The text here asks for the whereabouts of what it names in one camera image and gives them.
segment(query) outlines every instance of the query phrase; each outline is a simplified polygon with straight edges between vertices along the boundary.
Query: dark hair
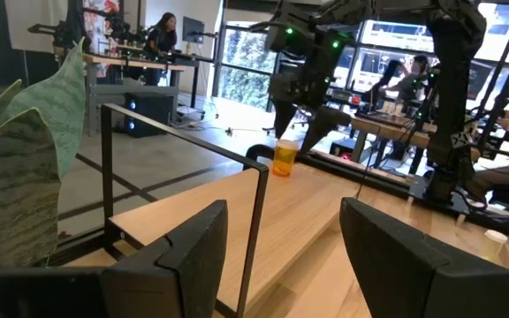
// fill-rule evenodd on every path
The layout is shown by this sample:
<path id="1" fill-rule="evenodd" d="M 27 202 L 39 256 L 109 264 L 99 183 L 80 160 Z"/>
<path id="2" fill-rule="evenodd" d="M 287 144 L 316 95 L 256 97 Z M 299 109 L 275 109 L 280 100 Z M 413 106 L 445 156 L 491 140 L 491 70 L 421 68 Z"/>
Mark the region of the dark hair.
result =
<path id="1" fill-rule="evenodd" d="M 166 31 L 166 23 L 168 23 L 168 20 L 172 18 L 176 19 L 174 13 L 166 12 L 158 23 L 156 23 L 156 27 L 158 27 L 161 31 Z"/>
<path id="2" fill-rule="evenodd" d="M 428 57 L 421 55 L 421 56 L 415 56 L 414 62 L 417 62 L 420 64 L 420 72 L 425 72 L 425 69 L 428 67 L 429 60 L 428 60 Z"/>

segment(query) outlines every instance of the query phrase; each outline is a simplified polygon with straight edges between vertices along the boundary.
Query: computer monitor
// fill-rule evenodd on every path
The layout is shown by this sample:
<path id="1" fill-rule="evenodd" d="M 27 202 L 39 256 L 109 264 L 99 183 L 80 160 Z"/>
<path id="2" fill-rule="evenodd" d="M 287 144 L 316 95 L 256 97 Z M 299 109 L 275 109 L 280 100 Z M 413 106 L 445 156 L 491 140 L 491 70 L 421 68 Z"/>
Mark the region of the computer monitor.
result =
<path id="1" fill-rule="evenodd" d="M 184 17 L 183 21 L 183 41 L 203 44 L 203 33 L 205 32 L 205 25 L 203 22 Z"/>
<path id="2" fill-rule="evenodd" d="M 471 101 L 476 101 L 480 94 L 486 80 L 492 72 L 492 66 L 482 64 L 476 61 L 470 63 L 470 72 L 468 75 L 468 91 L 467 98 Z"/>

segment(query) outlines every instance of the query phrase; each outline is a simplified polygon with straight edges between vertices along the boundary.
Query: table leg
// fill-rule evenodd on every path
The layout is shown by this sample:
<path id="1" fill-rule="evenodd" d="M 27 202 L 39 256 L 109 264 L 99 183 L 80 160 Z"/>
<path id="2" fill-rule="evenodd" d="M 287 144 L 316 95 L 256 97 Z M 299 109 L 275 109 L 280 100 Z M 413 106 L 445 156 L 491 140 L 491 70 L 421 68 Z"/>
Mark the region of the table leg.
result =
<path id="1" fill-rule="evenodd" d="M 200 66 L 194 67 L 194 83 L 192 85 L 192 101 L 190 102 L 190 107 L 195 108 L 195 98 L 198 94 L 198 77 L 200 75 Z"/>
<path id="2" fill-rule="evenodd" d="M 171 71 L 170 86 L 178 89 L 180 85 L 180 72 Z M 178 96 L 179 92 L 174 95 L 174 101 L 172 104 L 171 122 L 175 123 L 178 120 Z"/>
<path id="3" fill-rule="evenodd" d="M 351 154 L 351 161 L 354 163 L 361 162 L 361 154 L 364 149 L 365 142 L 367 141 L 367 133 L 360 131 L 357 137 L 357 143 L 354 145 L 353 153 Z"/>
<path id="4" fill-rule="evenodd" d="M 94 88 L 97 85 L 97 64 L 87 64 L 86 105 L 87 105 L 87 133 L 89 136 L 100 132 L 97 124 L 97 96 Z"/>
<path id="5" fill-rule="evenodd" d="M 378 168 L 380 166 L 380 163 L 382 163 L 382 158 L 384 157 L 384 151 L 386 150 L 386 145 L 388 144 L 388 140 L 382 138 L 380 140 L 380 145 L 378 148 L 378 154 L 376 155 L 375 164 L 373 167 Z"/>
<path id="6" fill-rule="evenodd" d="M 408 172 L 409 174 L 414 175 L 415 172 L 417 172 L 417 169 L 420 167 L 420 163 L 422 162 L 424 151 L 425 149 L 419 147 L 415 149 L 414 159 L 412 161 L 412 165 L 410 166 L 410 171 Z"/>

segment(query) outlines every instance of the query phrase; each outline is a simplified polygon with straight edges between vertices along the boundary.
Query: woman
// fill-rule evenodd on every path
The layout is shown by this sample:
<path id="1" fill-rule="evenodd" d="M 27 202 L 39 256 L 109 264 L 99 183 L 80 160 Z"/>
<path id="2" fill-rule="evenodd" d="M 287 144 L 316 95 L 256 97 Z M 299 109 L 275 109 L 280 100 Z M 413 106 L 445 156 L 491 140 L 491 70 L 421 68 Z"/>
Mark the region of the woman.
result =
<path id="1" fill-rule="evenodd" d="M 168 52 L 174 51 L 174 46 L 177 41 L 176 17 L 174 14 L 166 12 L 148 35 L 145 51 L 153 59 L 156 57 L 163 57 Z M 146 73 L 146 84 L 153 86 L 158 85 L 160 75 L 160 70 L 148 68 Z"/>

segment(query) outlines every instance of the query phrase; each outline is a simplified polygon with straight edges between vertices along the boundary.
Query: concrete floor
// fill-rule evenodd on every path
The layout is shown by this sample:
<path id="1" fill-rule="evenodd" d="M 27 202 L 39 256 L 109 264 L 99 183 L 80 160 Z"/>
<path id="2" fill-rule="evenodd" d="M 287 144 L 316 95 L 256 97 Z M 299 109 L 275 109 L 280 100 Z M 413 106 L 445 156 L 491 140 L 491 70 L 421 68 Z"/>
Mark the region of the concrete floor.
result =
<path id="1" fill-rule="evenodd" d="M 189 104 L 189 99 L 189 95 L 181 95 L 179 98 L 184 104 Z M 273 146 L 273 133 L 268 136 L 262 128 L 273 126 L 274 114 L 225 99 L 213 98 L 211 101 L 206 102 L 205 97 L 198 97 L 198 107 L 206 110 L 204 120 L 199 122 L 198 114 L 190 114 L 184 123 L 177 123 L 181 126 L 179 129 L 240 155 L 244 155 L 255 144 Z M 289 129 L 285 138 L 303 140 L 307 126 L 296 127 L 295 130 Z M 226 132 L 228 128 L 232 129 L 232 135 Z M 331 143 L 344 137 L 346 134 L 332 132 L 315 149 L 329 152 Z M 101 165 L 100 136 L 85 136 L 79 154 Z M 409 163 L 405 163 L 398 171 L 407 170 L 406 164 Z M 156 199 L 224 178 L 241 169 L 242 165 L 228 158 L 170 135 L 135 139 L 125 134 L 113 134 L 113 172 L 140 189 L 162 183 L 148 192 Z M 192 174 L 190 178 L 182 179 L 189 174 Z M 126 193 L 131 193 L 130 189 L 114 182 L 114 196 Z M 102 225 L 103 208 L 98 204 L 102 200 L 101 173 L 75 159 L 60 192 L 59 231 L 75 235 Z M 80 210 L 80 207 L 91 204 L 94 204 L 94 208 Z M 148 201 L 139 196 L 127 195 L 115 203 L 114 213 L 123 213 L 146 204 Z"/>

